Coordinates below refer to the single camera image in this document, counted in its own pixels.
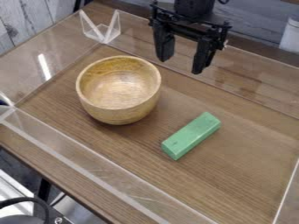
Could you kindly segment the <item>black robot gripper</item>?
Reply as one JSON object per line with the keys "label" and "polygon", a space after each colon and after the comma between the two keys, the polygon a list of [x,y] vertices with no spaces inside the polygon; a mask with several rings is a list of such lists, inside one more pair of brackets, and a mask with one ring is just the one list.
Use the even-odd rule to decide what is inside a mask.
{"label": "black robot gripper", "polygon": [[176,35],[199,41],[191,69],[194,74],[202,73],[216,50],[224,48],[231,29],[230,22],[214,15],[216,2],[227,4],[230,0],[174,0],[170,6],[154,0],[150,4],[156,57],[166,62],[174,56]]}

